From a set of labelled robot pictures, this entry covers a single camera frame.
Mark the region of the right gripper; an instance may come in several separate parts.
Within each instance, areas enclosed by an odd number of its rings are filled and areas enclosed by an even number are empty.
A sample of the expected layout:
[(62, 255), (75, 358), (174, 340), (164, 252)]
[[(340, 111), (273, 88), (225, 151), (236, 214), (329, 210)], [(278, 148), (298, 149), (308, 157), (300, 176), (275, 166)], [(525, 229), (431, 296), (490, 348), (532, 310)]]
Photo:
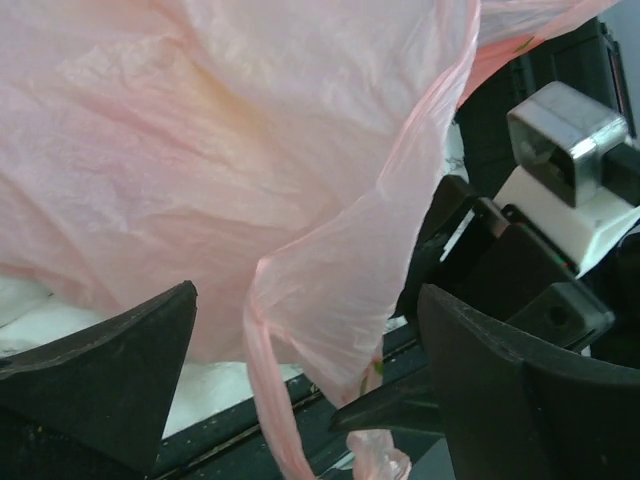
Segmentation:
[(474, 360), (493, 355), (492, 318), (579, 353), (601, 338), (615, 315), (582, 283), (575, 265), (515, 207), (499, 207), (457, 175), (438, 184), (394, 314), (419, 327), (418, 297), (438, 286), (466, 305), (452, 348)]

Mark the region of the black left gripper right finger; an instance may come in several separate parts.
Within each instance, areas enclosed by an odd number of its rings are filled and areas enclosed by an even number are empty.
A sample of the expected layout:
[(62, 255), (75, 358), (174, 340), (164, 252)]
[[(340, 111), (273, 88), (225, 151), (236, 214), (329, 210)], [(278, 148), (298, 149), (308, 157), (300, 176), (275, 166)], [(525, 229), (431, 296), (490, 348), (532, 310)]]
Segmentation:
[(638, 478), (638, 370), (559, 348), (434, 285), (418, 318), (457, 478)]

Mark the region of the pink plastic bag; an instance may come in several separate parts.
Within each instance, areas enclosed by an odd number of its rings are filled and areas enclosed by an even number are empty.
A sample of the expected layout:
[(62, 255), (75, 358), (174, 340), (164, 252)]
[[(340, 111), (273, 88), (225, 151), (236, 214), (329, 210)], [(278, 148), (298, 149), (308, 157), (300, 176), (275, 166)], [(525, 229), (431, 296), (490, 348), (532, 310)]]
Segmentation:
[(189, 280), (189, 352), (329, 392), (377, 349), (457, 108), (605, 1), (5, 1), (1, 322)]

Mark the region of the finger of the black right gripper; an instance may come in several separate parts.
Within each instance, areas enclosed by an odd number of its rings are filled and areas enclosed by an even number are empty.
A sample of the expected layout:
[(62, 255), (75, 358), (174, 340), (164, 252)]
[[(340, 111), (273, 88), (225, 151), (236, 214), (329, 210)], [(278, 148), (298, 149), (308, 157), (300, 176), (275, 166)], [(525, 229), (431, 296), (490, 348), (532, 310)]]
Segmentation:
[(440, 433), (440, 409), (429, 384), (389, 384), (373, 390), (336, 411), (330, 432), (399, 430)]

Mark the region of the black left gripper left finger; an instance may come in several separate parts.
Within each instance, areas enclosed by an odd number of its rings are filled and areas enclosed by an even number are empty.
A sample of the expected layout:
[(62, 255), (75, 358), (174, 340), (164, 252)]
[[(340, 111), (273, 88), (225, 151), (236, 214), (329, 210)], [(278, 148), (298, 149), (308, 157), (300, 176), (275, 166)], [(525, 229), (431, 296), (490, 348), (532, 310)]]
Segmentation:
[(4, 479), (146, 479), (190, 343), (190, 281), (1, 361)]

